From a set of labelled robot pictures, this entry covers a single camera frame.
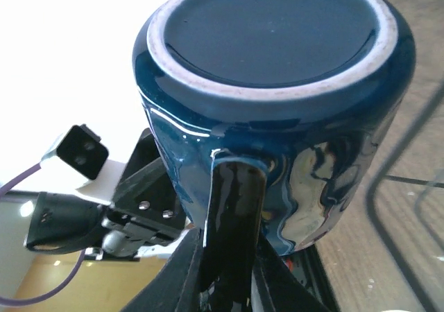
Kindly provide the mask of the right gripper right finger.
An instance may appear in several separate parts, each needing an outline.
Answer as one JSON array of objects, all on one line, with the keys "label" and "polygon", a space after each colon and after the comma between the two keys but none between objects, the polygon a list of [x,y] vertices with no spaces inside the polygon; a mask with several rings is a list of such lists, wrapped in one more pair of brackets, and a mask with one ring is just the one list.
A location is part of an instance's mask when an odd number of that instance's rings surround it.
[{"label": "right gripper right finger", "polygon": [[326,311],[291,274],[264,237],[258,238],[252,271],[251,305],[254,312]]}]

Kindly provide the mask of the dark blue ceramic mug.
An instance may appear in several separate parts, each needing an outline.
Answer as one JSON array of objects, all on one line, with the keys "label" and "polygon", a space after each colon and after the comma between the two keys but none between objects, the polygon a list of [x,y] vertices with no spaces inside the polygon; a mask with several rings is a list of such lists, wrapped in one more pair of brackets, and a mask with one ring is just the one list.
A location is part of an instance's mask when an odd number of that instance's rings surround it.
[{"label": "dark blue ceramic mug", "polygon": [[168,0],[133,72],[187,217],[202,289],[246,306],[272,265],[339,221],[413,77],[416,45],[387,0]]}]

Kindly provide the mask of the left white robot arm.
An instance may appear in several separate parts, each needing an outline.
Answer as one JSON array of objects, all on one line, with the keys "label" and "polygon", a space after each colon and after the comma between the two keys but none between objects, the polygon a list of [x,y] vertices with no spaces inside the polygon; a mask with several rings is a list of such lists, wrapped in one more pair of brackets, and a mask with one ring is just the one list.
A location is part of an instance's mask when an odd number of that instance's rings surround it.
[{"label": "left white robot arm", "polygon": [[72,194],[40,192],[25,247],[42,254],[99,248],[129,258],[144,246],[178,240],[186,216],[157,149],[145,129],[127,163],[113,161],[101,138],[74,125],[42,157],[43,168],[68,166]]}]

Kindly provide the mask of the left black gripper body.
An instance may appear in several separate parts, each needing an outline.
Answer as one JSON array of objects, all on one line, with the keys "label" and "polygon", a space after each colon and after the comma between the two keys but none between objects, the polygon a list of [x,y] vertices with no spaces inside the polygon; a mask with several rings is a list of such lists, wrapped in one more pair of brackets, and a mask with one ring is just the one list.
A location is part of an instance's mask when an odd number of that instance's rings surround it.
[{"label": "left black gripper body", "polygon": [[102,226],[102,250],[133,257],[144,246],[168,246],[185,228],[186,215],[150,129],[136,143],[114,190]]}]

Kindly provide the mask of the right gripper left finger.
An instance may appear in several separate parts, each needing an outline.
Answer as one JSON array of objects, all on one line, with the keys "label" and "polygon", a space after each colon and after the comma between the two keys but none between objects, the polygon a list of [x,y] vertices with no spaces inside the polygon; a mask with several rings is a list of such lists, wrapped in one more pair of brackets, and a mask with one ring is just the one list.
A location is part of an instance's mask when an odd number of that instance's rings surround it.
[{"label": "right gripper left finger", "polygon": [[155,279],[127,303],[122,311],[199,311],[202,254],[202,234],[199,229],[191,229]]}]

